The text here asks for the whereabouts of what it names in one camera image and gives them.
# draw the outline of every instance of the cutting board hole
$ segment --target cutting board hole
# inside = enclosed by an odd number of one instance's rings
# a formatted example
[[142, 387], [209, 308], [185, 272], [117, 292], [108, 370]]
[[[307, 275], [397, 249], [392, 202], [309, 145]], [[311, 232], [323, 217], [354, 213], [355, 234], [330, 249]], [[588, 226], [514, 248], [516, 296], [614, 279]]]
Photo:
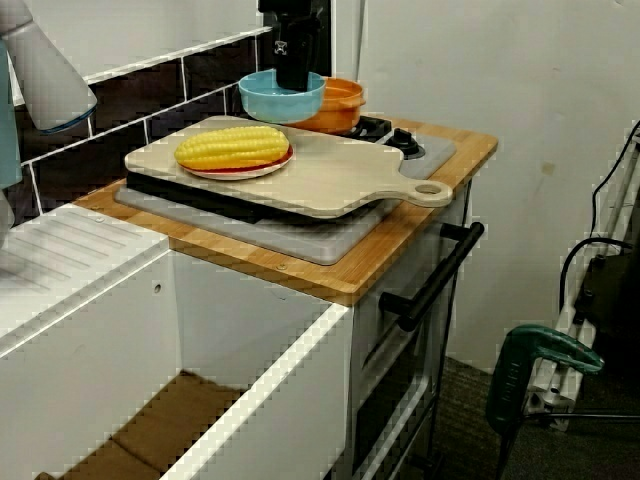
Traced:
[[434, 194], [440, 193], [442, 189], [437, 185], [418, 185], [416, 187], [416, 192], [418, 193], [426, 193], [426, 194]]

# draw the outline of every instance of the carpet floor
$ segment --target carpet floor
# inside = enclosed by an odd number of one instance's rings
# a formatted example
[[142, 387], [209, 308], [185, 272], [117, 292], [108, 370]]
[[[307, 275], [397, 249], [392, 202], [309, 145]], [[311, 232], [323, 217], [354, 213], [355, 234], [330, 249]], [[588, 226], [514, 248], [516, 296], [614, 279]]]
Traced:
[[[440, 480], [495, 478], [500, 438], [486, 423], [491, 376], [447, 359], [435, 448], [445, 455]], [[640, 379], [624, 370], [586, 377], [577, 410], [640, 414]], [[503, 480], [640, 479], [640, 425], [572, 420], [566, 433], [524, 425]]]

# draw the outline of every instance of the tile wall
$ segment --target tile wall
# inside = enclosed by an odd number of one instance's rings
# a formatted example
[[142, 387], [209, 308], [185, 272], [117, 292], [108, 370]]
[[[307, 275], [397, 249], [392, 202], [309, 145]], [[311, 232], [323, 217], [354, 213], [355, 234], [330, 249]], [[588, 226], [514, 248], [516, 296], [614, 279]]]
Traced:
[[16, 107], [24, 180], [5, 191], [15, 225], [124, 178], [124, 157], [149, 142], [213, 115], [246, 115], [237, 83], [272, 68], [271, 42], [271, 32], [249, 35], [94, 83], [96, 112], [58, 134], [40, 134]]

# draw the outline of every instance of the oven window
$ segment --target oven window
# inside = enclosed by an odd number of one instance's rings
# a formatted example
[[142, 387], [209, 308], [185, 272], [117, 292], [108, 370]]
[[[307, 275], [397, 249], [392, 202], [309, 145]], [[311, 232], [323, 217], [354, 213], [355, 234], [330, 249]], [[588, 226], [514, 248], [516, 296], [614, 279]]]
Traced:
[[416, 343], [420, 335], [414, 335], [391, 369], [373, 390], [358, 411], [353, 472], [362, 465], [376, 440], [384, 432], [400, 400], [412, 385], [417, 357]]

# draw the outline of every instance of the bowl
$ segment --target bowl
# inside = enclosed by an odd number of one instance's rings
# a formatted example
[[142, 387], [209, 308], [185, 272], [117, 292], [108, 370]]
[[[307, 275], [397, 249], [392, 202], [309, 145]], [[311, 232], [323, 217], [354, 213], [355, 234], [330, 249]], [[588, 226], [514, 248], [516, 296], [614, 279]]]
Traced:
[[247, 75], [238, 84], [245, 111], [267, 123], [295, 123], [313, 117], [322, 106], [326, 81], [309, 73], [309, 90], [296, 92], [281, 88], [276, 71], [266, 70]]
[[289, 124], [289, 127], [314, 132], [340, 134], [355, 127], [360, 120], [360, 107], [366, 103], [362, 87], [342, 78], [326, 78], [324, 100], [313, 117]]

